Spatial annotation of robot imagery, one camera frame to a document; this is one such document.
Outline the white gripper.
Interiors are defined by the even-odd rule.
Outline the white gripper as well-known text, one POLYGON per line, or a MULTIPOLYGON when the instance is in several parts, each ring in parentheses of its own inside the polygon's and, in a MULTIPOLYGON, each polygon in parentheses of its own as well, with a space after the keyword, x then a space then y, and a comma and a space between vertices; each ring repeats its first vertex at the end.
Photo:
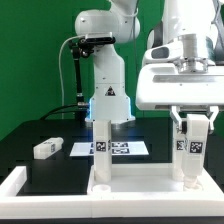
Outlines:
POLYGON ((209 106, 212 134, 218 106, 224 107, 224 66, 211 66, 207 73, 179 74, 172 63, 148 64, 138 77, 136 106, 140 110, 170 109, 176 130, 182 134, 187 132, 187 121, 179 115, 180 107, 204 110, 209 106))

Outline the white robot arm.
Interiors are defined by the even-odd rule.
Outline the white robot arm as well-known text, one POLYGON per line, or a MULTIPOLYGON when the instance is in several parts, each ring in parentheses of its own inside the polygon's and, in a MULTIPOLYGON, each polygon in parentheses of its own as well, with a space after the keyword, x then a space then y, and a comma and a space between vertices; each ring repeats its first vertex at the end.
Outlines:
MULTIPOLYGON (((81 12, 75 20, 83 57, 91 56, 94 94, 86 120, 106 119, 115 125, 130 122, 130 98, 125 92, 125 62, 116 43, 138 37, 138 0, 108 0, 107 10, 81 12)), ((136 89, 140 110, 170 113, 176 129, 189 129, 190 120, 207 131, 224 96, 224 47, 221 7, 224 0, 165 0, 163 15, 147 40, 136 89)))

